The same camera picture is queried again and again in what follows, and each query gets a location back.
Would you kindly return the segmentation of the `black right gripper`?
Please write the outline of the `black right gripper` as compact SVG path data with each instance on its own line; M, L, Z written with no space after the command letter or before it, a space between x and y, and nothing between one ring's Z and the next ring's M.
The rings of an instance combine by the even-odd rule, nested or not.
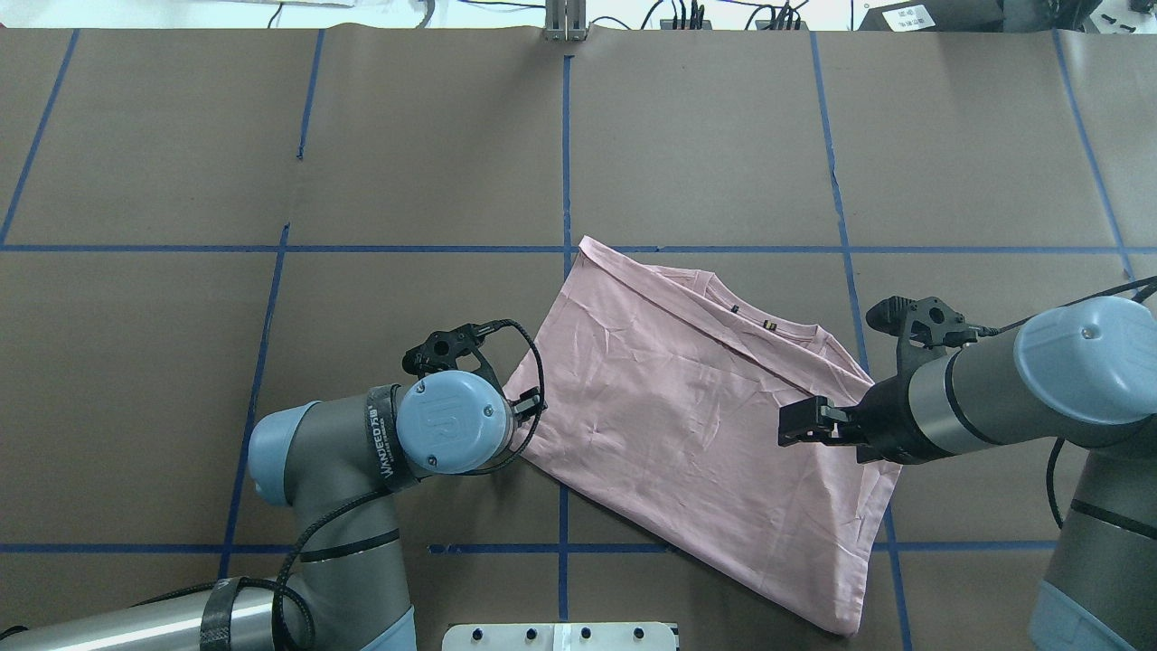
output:
M778 446L813 442L827 447L855 446L856 461L922 463L921 439L908 404L909 376L896 375L868 390L843 409L827 397L805 397L778 408Z

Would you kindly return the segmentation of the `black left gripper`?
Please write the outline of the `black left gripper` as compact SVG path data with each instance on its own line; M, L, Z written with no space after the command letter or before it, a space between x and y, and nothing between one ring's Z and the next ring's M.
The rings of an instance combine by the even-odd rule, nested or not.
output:
M510 423L513 426L526 426L546 409L544 391L541 387L531 387L521 392L515 400L508 402Z

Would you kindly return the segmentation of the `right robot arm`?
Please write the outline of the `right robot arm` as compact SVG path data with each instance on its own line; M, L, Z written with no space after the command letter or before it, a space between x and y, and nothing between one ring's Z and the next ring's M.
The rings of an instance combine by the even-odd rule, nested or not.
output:
M1154 315L1123 293L1004 328L938 297L889 297L870 328L897 371L858 404L815 395L778 412L778 444L854 447L918 465L1052 438L1086 450L1030 617L1038 650L1152 650Z

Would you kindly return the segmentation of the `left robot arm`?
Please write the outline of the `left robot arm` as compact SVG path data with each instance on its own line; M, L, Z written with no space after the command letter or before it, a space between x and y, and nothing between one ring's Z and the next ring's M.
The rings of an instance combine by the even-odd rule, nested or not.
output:
M519 454L545 383L515 400L442 371L364 395L279 410L249 438L249 476L290 508L297 535L277 577L231 577L62 626L3 632L5 650L414 650L395 495L432 476L479 476Z

